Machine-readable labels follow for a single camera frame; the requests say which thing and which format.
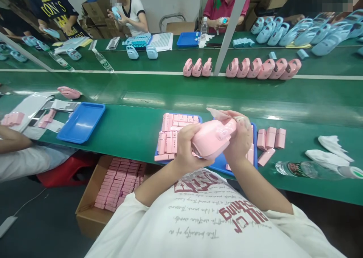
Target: water bottle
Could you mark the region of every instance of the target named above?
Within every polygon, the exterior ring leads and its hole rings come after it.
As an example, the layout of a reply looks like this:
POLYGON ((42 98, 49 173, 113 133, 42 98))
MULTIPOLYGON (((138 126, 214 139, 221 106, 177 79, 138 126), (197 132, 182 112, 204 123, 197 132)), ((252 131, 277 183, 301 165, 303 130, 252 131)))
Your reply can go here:
POLYGON ((60 66, 68 70, 69 72, 74 72, 74 68, 68 64, 67 61, 65 61, 63 58, 61 58, 60 55, 54 54, 52 51, 47 51, 49 55, 54 59, 60 66))
POLYGON ((306 177, 323 180, 342 180, 346 178, 363 179, 363 171, 353 166, 337 166, 318 162, 277 162, 276 170, 282 175, 306 177))
POLYGON ((92 51, 95 53, 97 60, 101 63, 101 65, 110 73, 113 73, 114 70, 109 62, 105 59, 105 57, 100 54, 97 49, 93 48, 92 51))
POLYGON ((208 25, 207 25, 207 17, 203 18, 203 23, 200 28, 200 41, 205 41, 207 39, 208 25))

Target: red plastic stool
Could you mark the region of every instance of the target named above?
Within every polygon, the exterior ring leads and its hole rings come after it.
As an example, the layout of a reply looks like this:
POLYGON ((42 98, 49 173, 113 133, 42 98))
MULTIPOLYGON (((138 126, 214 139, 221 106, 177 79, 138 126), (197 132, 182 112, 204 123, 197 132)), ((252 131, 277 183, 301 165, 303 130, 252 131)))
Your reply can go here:
POLYGON ((37 178, 47 188, 87 184, 88 180, 73 180, 73 176, 82 167, 95 166, 98 159, 99 156, 96 154, 77 151, 63 164, 47 172, 37 174, 37 178))

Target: white shirt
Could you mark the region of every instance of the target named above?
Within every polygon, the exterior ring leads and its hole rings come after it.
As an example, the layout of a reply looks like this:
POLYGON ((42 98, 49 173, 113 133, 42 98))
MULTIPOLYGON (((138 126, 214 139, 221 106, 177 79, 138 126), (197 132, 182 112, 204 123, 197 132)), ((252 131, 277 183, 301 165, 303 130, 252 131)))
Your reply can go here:
POLYGON ((146 207, 131 193, 86 258, 344 257, 297 207, 261 212, 207 169, 185 175, 146 207))
MULTIPOLYGON (((130 18, 131 20, 133 20, 135 22, 140 22, 139 14, 142 12, 145 13, 144 6, 141 3, 141 0, 130 0, 129 14, 126 13, 123 6, 116 5, 116 7, 120 13, 121 18, 126 15, 128 18, 130 18)), ((137 30, 133 25, 131 25, 129 23, 127 23, 126 26, 130 29, 131 35, 133 37, 136 37, 136 36, 142 35, 142 34, 146 34, 145 32, 137 30)))

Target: bottle cap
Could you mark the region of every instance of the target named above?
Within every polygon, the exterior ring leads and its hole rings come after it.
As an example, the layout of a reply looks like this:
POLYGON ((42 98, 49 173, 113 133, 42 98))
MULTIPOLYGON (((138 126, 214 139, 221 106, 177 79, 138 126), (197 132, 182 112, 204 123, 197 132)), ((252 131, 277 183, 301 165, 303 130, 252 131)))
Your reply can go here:
POLYGON ((363 179, 363 170, 354 166, 340 166, 338 167, 338 172, 343 177, 348 177, 352 179, 363 179))

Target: metal pole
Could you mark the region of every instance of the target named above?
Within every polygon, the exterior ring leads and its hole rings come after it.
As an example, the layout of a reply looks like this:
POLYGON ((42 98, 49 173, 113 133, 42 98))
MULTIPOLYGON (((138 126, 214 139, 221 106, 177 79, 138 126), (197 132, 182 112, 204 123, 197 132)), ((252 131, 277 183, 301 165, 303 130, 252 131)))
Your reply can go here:
POLYGON ((245 5, 245 2, 246 2, 246 0, 236 0, 234 2, 230 21, 228 23, 227 30, 226 30, 226 33, 224 35, 224 39, 222 42, 222 46, 219 51, 218 59, 217 59, 216 65, 214 67, 214 73, 213 73, 214 76, 218 76, 218 74, 220 72, 220 69, 222 67, 224 58, 226 57, 228 48, 230 46, 230 43, 231 43, 231 40, 233 37, 233 33, 236 29, 238 19, 239 19, 239 16, 241 16, 241 12, 242 12, 243 6, 245 5))
POLYGON ((0 39, 4 42, 6 42, 7 44, 9 44, 12 48, 16 49, 19 53, 21 53, 22 55, 26 56, 28 59, 30 59, 32 62, 34 62, 35 64, 39 65, 40 67, 42 67, 43 69, 46 69, 49 72, 52 72, 53 69, 50 68, 48 65, 46 65, 44 62, 42 62, 41 60, 37 59, 35 56, 33 56, 31 53, 29 53, 28 51, 24 50, 19 44, 17 44, 16 42, 13 42, 10 38, 8 38, 7 36, 5 36, 3 33, 0 32, 0 39))

